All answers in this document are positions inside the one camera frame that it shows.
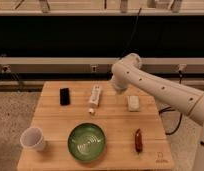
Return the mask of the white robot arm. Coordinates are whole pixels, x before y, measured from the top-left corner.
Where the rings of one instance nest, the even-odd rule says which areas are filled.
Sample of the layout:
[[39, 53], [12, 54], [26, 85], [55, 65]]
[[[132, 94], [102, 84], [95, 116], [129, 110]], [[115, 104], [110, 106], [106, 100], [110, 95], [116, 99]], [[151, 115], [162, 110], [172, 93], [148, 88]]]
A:
[[123, 92], [131, 84], [170, 105], [202, 127], [192, 171], [204, 171], [204, 91], [141, 70], [142, 60], [131, 53], [111, 67], [111, 84]]

